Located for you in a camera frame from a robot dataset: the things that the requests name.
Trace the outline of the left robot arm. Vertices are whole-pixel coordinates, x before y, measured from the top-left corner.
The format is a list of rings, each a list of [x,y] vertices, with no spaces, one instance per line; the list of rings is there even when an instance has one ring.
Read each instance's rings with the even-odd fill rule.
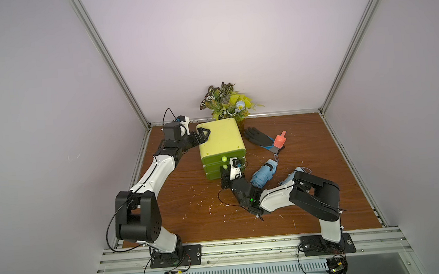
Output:
[[[178,166],[182,156],[190,149],[209,140],[211,130],[189,130],[187,118],[179,116],[163,126],[163,139],[153,154],[150,167],[128,191],[116,196],[116,238],[147,245],[159,254],[181,257],[181,238],[162,226],[157,197],[169,175]]]

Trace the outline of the dark green drawer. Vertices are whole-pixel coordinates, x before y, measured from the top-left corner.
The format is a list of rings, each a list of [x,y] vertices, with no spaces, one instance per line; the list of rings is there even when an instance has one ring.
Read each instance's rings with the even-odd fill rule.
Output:
[[[224,168],[220,169],[220,172],[206,174],[206,178],[208,180],[220,179],[222,174],[230,174],[229,167],[224,166]]]
[[[204,165],[203,169],[207,174],[220,172],[220,169],[224,168],[224,166],[229,167],[229,163],[230,159],[228,158],[226,161],[220,160],[215,163]]]
[[[220,152],[217,154],[214,153],[204,153],[201,154],[201,160],[203,165],[211,166],[214,164],[225,164],[231,158],[244,158],[246,155],[246,149],[237,149],[232,151]]]

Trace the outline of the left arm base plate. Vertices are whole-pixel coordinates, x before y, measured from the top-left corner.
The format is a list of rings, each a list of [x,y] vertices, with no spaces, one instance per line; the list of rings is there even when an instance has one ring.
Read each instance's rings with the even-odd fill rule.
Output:
[[[152,249],[150,268],[175,268],[179,266],[201,265],[202,245],[182,245],[176,248],[173,253],[160,253]]]

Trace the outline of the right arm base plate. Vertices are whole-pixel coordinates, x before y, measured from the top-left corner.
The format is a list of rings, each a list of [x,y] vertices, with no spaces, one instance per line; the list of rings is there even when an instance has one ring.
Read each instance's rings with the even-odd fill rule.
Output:
[[[352,254],[357,251],[349,233],[342,233],[338,243],[327,241],[316,234],[302,236],[298,250],[304,252],[306,256]]]

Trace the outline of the dark green top drawer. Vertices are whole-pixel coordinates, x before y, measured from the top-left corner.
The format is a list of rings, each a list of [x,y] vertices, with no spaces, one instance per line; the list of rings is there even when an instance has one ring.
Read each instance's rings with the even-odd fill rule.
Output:
[[[246,155],[246,149],[237,149],[232,151],[220,152],[217,154],[214,153],[204,153],[201,154],[201,160],[203,165],[211,166],[214,164],[225,164],[231,158],[244,158]]]

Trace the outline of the dark green bottom drawer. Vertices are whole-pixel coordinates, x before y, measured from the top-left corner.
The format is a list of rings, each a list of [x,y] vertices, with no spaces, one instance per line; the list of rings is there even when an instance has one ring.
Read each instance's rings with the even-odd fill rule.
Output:
[[[230,174],[229,167],[224,166],[224,168],[220,169],[220,172],[206,174],[206,178],[208,180],[220,179],[222,174]]]

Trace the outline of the light blue umbrella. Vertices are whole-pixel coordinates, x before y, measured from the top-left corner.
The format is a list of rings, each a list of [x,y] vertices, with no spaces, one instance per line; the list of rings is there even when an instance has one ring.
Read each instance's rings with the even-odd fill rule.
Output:
[[[276,173],[278,162],[279,157],[277,154],[274,154],[273,159],[268,159],[266,163],[264,163],[258,171],[253,174],[250,181],[251,185],[258,189],[264,188]]]
[[[312,173],[311,169],[309,169],[309,168],[307,168],[307,167],[296,167],[296,168],[293,170],[293,172],[290,173],[284,181],[282,181],[282,182],[279,183],[279,185],[280,185],[280,186],[283,186],[283,185],[287,185],[287,184],[289,184],[290,182],[293,181],[294,176],[295,176],[296,173],[303,173],[303,172],[305,172],[305,173],[307,173],[307,174],[311,174],[311,173]]]

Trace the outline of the yellow-green drawer cabinet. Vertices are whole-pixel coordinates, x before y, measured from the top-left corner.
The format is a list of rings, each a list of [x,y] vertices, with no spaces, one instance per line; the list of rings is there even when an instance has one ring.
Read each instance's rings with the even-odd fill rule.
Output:
[[[210,130],[207,142],[199,145],[200,159],[205,166],[224,163],[232,157],[244,157],[246,147],[238,129],[236,120],[226,118],[197,125]]]

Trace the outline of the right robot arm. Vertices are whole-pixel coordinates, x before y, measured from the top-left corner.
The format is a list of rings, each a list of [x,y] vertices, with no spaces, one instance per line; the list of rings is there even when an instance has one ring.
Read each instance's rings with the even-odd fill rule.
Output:
[[[265,214],[287,206],[297,206],[319,220],[324,243],[342,241],[340,187],[337,183],[312,175],[304,168],[296,168],[280,186],[259,189],[244,177],[221,177],[223,189],[229,189],[240,207],[261,218]]]

